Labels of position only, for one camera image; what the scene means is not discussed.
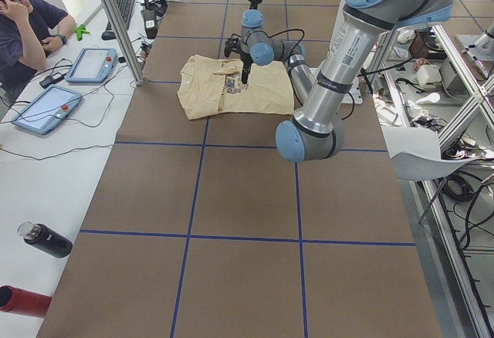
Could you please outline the cream long-sleeve printed t-shirt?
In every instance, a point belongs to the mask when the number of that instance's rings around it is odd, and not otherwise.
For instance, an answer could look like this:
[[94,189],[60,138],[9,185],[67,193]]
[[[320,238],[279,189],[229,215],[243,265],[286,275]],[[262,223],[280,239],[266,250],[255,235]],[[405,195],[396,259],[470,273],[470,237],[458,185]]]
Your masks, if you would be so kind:
[[290,115],[293,88],[281,62],[252,65],[248,82],[242,82],[239,59],[191,56],[181,69],[180,104],[190,120],[220,113]]

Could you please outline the black keyboard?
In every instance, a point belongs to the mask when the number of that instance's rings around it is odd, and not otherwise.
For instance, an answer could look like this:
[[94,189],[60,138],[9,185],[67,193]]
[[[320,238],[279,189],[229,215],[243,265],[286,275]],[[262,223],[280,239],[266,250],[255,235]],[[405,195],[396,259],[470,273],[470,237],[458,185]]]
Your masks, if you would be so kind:
[[136,0],[114,0],[114,1],[123,19],[125,29],[128,30],[130,28],[130,22],[134,14],[134,7],[136,4]]

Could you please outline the far blue teach pendant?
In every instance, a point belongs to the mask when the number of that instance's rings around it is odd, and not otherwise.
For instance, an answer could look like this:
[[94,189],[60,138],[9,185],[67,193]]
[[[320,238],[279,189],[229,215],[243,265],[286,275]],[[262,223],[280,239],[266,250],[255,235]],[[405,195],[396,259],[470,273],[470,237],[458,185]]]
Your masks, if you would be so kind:
[[84,48],[65,75],[68,83],[102,83],[112,72],[117,62],[114,48]]

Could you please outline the blue teach pendant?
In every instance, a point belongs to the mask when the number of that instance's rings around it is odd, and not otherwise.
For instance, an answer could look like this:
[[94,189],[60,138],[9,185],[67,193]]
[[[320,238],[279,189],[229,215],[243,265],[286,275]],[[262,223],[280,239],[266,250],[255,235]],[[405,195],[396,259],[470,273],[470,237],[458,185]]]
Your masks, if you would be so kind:
[[47,135],[55,130],[80,104],[83,95],[51,85],[11,120],[11,124],[30,133]]
[[65,75],[68,83],[102,83],[112,72],[117,62],[114,48],[84,48]]

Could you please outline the green plastic clamp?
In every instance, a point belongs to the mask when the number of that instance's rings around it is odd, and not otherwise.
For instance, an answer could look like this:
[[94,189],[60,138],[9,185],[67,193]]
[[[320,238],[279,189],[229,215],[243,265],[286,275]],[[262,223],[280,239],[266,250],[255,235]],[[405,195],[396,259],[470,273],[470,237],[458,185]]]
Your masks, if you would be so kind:
[[84,24],[80,24],[74,29],[74,33],[76,34],[76,40],[80,42],[83,39],[84,35],[90,34],[90,31]]

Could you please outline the white plastic chair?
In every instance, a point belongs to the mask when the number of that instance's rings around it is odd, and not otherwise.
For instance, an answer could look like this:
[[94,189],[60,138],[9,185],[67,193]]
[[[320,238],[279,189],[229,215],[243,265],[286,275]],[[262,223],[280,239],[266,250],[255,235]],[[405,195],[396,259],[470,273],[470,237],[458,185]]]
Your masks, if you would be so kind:
[[397,179],[434,180],[475,161],[475,158],[442,159],[438,136],[427,128],[382,126],[381,129]]

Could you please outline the near blue teach pendant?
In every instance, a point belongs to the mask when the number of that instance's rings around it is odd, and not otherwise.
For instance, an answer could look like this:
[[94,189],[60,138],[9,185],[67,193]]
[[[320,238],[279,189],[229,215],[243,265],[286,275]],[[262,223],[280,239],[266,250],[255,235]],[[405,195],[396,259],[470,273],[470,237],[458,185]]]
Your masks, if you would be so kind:
[[55,130],[80,104],[83,95],[51,85],[11,120],[11,124],[30,133],[47,135]]

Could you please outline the seated person in dark shirt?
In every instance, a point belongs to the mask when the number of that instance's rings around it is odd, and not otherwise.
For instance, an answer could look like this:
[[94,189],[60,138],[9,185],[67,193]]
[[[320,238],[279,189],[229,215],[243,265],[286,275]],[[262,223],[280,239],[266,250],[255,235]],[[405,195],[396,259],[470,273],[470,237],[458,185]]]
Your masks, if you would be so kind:
[[75,28],[69,13],[44,0],[1,0],[1,86],[10,103]]

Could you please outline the black water bottle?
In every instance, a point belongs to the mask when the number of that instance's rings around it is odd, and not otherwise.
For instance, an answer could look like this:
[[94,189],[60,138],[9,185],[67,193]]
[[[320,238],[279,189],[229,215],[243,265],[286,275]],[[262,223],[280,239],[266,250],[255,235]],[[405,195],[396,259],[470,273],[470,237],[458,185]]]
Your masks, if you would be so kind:
[[68,256],[73,247],[69,239],[44,224],[25,221],[18,227],[17,232],[26,244],[58,259]]

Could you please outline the red water bottle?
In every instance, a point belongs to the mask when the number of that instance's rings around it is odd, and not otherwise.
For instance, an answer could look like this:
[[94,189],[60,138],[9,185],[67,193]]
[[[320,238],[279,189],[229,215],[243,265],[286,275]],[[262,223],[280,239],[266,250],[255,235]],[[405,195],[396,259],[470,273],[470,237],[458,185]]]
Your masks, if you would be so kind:
[[52,302],[51,296],[13,286],[1,287],[1,311],[44,318]]

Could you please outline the aluminium frame post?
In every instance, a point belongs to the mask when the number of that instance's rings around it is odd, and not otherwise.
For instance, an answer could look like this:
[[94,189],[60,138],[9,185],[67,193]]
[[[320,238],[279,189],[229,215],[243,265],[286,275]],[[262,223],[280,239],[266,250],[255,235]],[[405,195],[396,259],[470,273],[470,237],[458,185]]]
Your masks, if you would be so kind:
[[127,65],[130,68],[132,77],[137,86],[141,85],[144,81],[144,74],[140,67],[140,63],[137,61],[137,55],[134,52],[129,35],[124,25],[124,21],[120,15],[120,11],[114,0],[100,0],[107,18],[110,21],[113,31],[116,34],[120,50],[123,53]]

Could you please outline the aluminium frame rack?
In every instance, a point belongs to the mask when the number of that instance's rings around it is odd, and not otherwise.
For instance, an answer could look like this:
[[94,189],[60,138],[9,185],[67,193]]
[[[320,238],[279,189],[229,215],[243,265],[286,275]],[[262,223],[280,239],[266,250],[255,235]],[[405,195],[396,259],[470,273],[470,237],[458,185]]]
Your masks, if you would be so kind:
[[454,0],[452,17],[406,44],[452,75],[435,90],[417,84],[411,60],[392,57],[398,32],[381,36],[371,61],[378,113],[408,131],[431,118],[442,163],[455,172],[404,184],[405,204],[445,337],[493,335],[493,48],[478,48],[493,23],[493,0]]

